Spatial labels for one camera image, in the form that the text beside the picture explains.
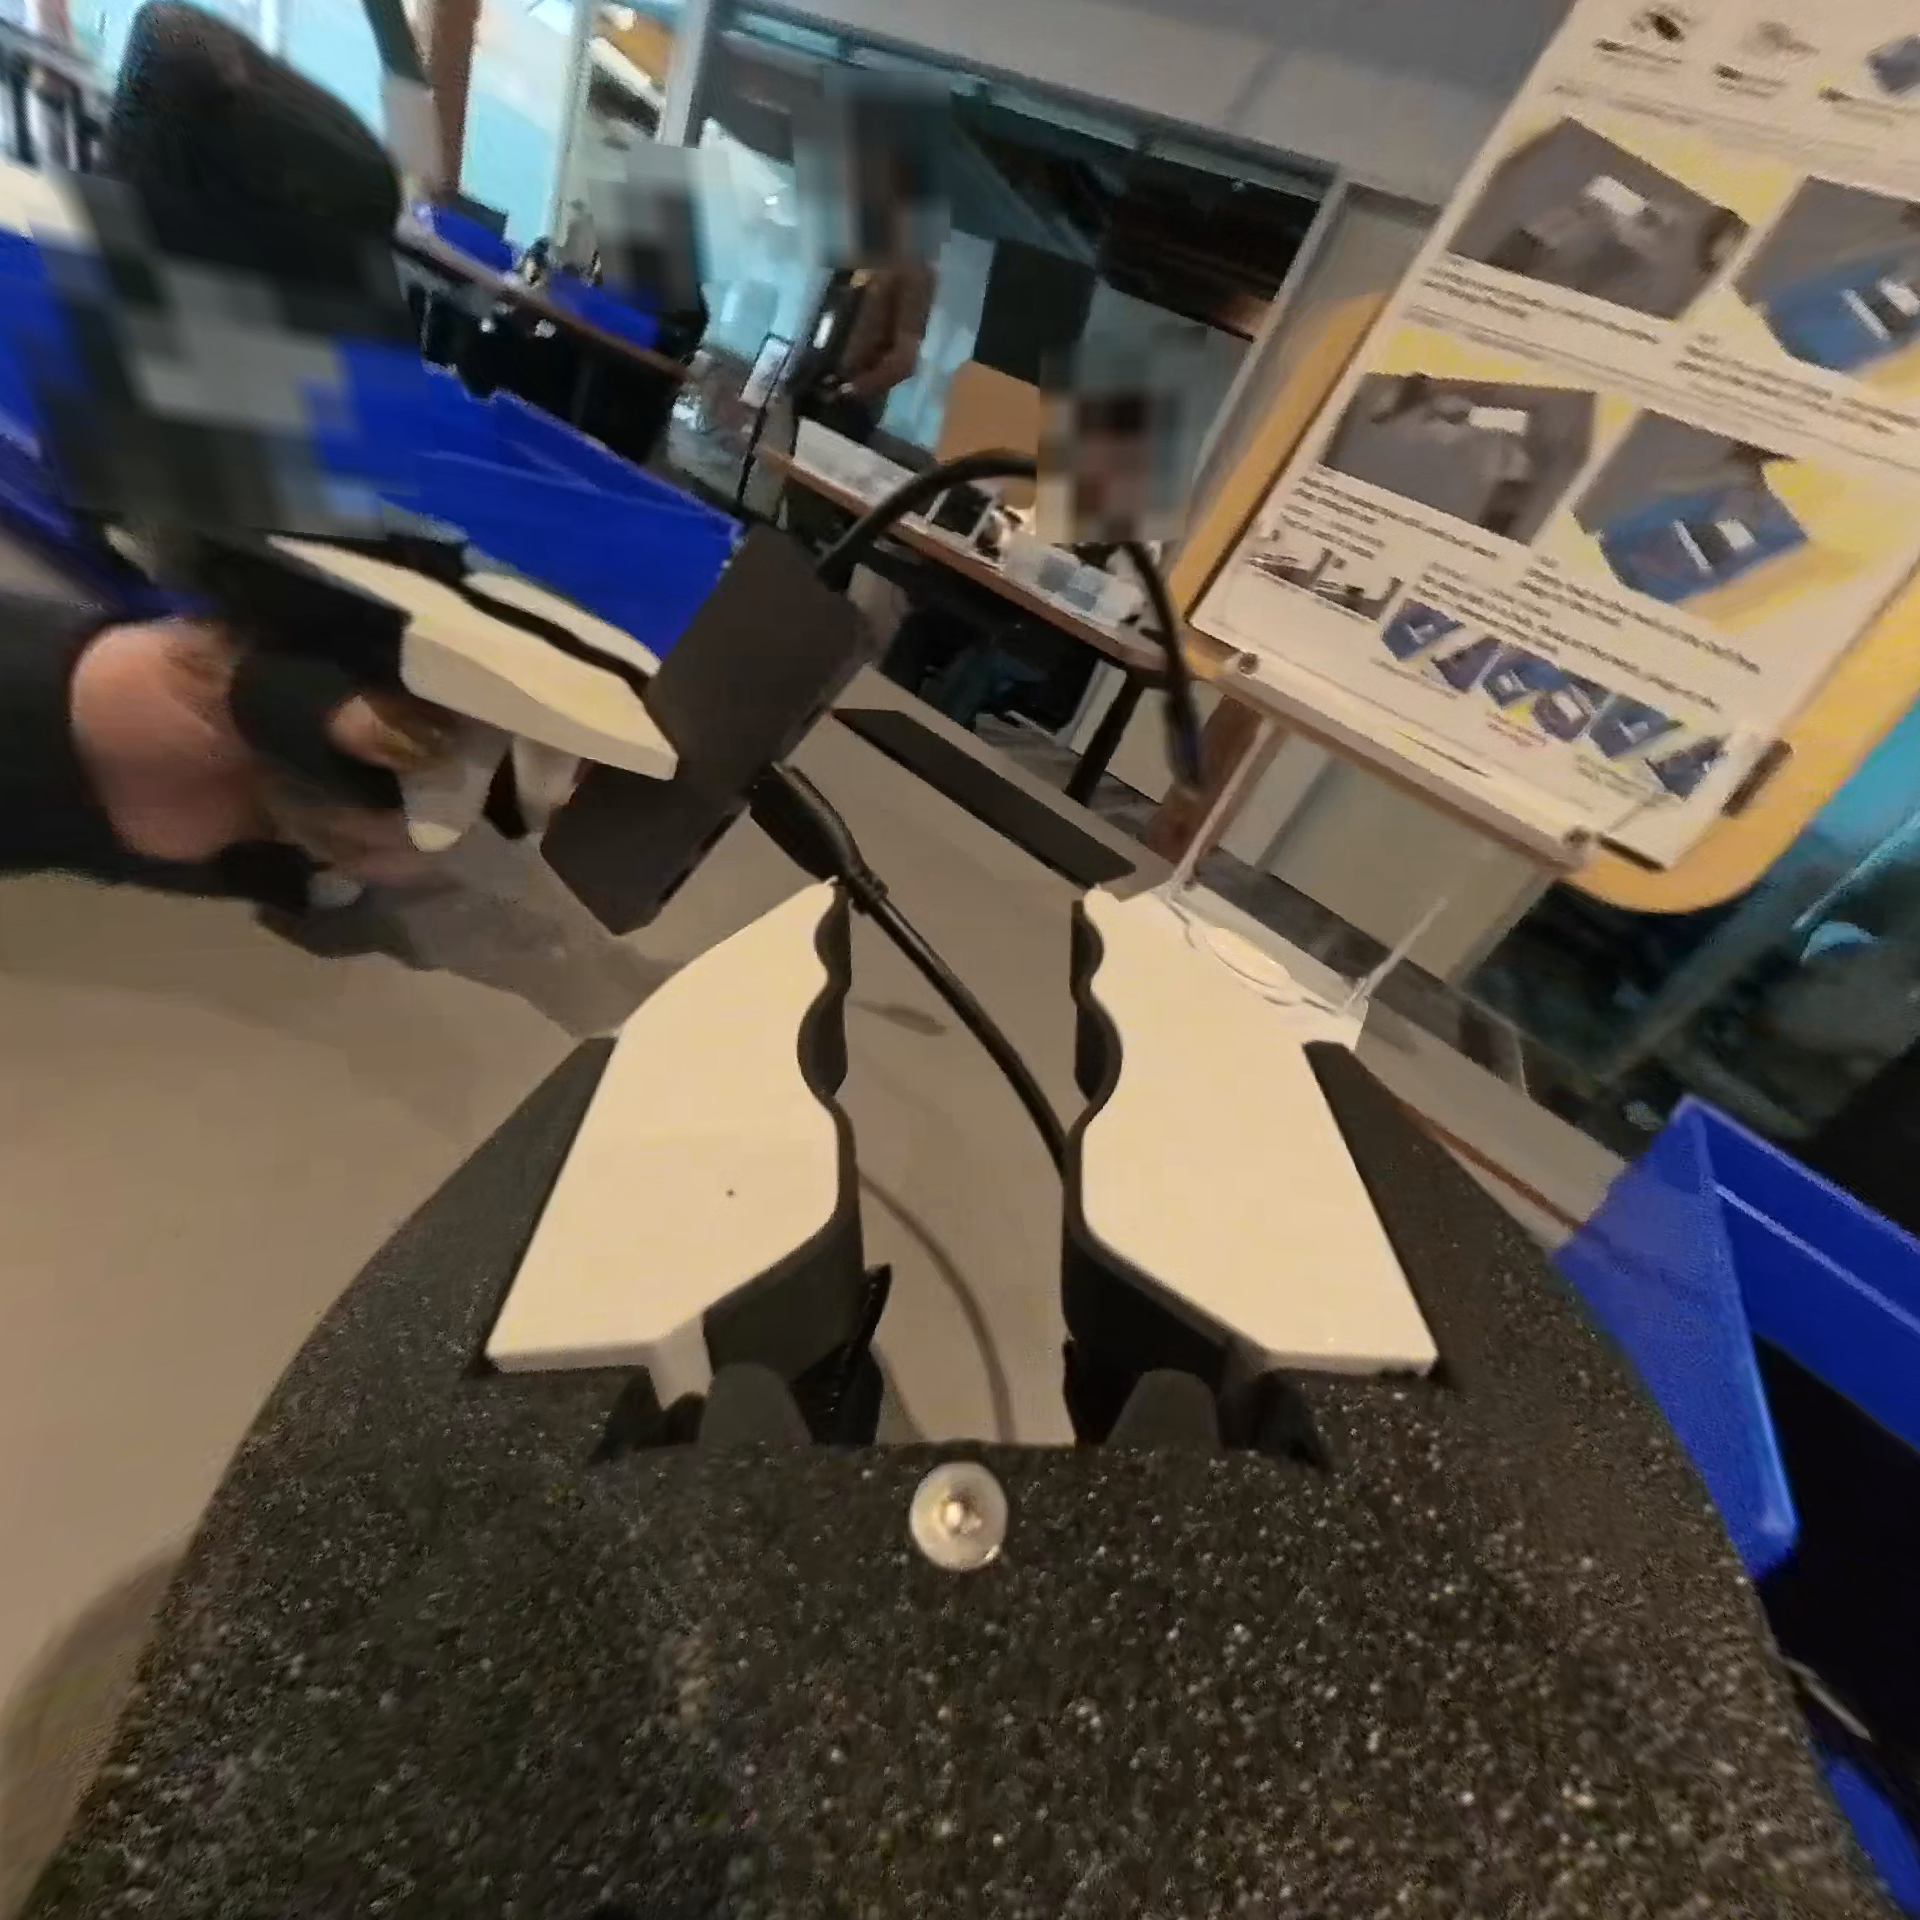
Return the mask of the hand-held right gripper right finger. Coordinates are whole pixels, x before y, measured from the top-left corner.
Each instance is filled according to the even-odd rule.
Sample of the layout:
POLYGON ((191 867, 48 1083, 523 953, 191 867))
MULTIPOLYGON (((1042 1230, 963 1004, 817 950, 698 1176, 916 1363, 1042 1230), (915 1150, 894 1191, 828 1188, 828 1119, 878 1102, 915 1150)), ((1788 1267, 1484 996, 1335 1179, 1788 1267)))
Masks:
POLYGON ((1294 1377, 1431 1377, 1440 1351, 1343 1132, 1328 1070, 1208 961, 1154 888, 1072 910, 1064 1150, 1064 1398, 1114 1428, 1184 1376, 1219 1428, 1273 1428, 1294 1377))

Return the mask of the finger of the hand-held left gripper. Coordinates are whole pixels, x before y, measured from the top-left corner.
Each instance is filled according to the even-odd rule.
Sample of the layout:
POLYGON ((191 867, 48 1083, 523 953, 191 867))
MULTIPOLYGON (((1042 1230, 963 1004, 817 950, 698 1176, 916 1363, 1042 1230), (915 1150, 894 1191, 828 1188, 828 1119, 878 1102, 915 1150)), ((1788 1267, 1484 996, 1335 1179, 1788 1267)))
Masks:
POLYGON ((647 711, 658 660, 590 616, 562 640, 462 598, 409 614, 400 680, 426 703, 626 774, 671 779, 678 747, 647 711))
POLYGON ((537 624, 539 633, 552 628, 561 633, 561 640, 553 640, 553 644, 577 644, 594 655, 620 663, 624 670, 638 672, 642 679, 651 679, 662 665, 658 655, 635 636, 516 574, 483 569, 458 583, 446 583, 418 567, 385 560, 346 543, 278 535, 274 548, 289 560, 300 560, 340 583, 408 607, 412 616, 431 609, 449 609, 454 600, 462 600, 466 607, 478 607, 507 624, 537 624))

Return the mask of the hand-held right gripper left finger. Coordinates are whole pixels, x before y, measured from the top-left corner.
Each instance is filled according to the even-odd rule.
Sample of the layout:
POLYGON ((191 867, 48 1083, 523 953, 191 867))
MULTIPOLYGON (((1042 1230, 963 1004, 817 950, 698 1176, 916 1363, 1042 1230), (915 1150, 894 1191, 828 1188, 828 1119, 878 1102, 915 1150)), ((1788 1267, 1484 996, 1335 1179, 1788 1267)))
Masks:
POLYGON ((870 1267, 848 1075, 851 910, 811 883, 672 973, 617 1031, 484 1363, 626 1371, 662 1409, 731 1367, 810 1419, 871 1419, 890 1270, 870 1267))

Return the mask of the dark grey usb hub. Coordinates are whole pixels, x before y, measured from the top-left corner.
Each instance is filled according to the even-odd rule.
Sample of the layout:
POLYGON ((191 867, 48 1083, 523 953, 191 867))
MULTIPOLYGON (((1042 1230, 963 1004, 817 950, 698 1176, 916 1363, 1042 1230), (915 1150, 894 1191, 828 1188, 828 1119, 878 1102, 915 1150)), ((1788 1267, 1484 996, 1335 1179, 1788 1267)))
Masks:
POLYGON ((642 693, 678 771, 593 766, 545 831, 547 867, 612 934, 651 925, 871 659, 871 627, 810 550, 755 526, 642 693))

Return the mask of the blue plastic bin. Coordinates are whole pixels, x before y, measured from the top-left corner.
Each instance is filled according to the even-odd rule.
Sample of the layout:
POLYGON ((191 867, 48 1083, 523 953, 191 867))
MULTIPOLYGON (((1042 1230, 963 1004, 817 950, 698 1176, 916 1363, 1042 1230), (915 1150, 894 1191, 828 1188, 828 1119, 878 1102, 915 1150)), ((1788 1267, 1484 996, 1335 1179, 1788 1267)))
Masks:
POLYGON ((1808 1143, 1686 1096, 1554 1261, 1705 1481, 1815 1758, 1919 1910, 1916 1107, 1808 1143))
POLYGON ((415 203, 393 240, 412 261, 494 302, 516 304, 615 351, 667 364, 658 350, 657 317, 562 270, 523 270, 504 232, 458 208, 415 203))
POLYGON ((107 526, 194 548, 420 523, 657 659, 739 541, 571 428, 474 397, 369 302, 36 217, 6 227, 6 517, 74 556, 107 526))

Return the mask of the person's left hand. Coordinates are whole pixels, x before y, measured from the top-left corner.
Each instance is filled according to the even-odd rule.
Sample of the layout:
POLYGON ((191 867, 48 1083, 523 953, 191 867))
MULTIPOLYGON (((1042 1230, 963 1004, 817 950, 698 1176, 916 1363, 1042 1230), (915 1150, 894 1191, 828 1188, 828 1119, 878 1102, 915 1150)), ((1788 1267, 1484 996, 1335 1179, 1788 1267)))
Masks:
POLYGON ((249 747, 231 713, 241 655, 225 628, 188 616, 115 627, 88 644, 71 726, 116 841, 182 867, 279 846, 353 879, 426 873, 431 854, 400 811, 327 799, 249 747))

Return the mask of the white board stand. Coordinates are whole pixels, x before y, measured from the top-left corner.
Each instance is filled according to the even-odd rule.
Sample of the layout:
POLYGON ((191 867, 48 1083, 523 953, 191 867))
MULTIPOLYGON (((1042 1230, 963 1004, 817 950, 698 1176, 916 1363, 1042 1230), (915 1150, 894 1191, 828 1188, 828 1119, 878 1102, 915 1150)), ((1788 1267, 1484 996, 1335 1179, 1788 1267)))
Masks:
POLYGON ((1222 696, 1196 741, 1196 771, 1169 781, 1169 792, 1143 837, 1146 846, 1171 863, 1154 899, 1208 961, 1225 969, 1240 987, 1279 1011, 1302 1040, 1359 1049, 1380 987, 1410 960, 1430 927, 1452 917, 1455 900, 1473 888, 1468 873, 1476 873, 1497 847, 1479 841, 1468 867, 1457 869, 1431 892, 1370 969, 1356 976, 1332 969, 1328 983, 1312 983, 1305 971, 1298 971, 1311 955, 1296 945, 1263 943, 1270 927, 1260 921, 1254 932, 1246 932, 1235 924, 1212 919, 1215 895, 1196 884, 1206 856, 1219 847, 1225 830, 1243 811, 1250 788, 1260 787, 1287 737, 1290 728, 1279 715, 1222 696))

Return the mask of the wooden board with instruction sheet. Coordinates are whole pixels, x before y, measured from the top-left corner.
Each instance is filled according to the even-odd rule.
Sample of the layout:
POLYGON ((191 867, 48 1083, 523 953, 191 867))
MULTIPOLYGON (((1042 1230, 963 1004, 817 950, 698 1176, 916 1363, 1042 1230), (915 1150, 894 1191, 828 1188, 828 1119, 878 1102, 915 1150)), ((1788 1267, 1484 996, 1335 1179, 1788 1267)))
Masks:
POLYGON ((1916 702, 1916 4, 1572 4, 1192 612, 1609 905, 1744 893, 1916 702))

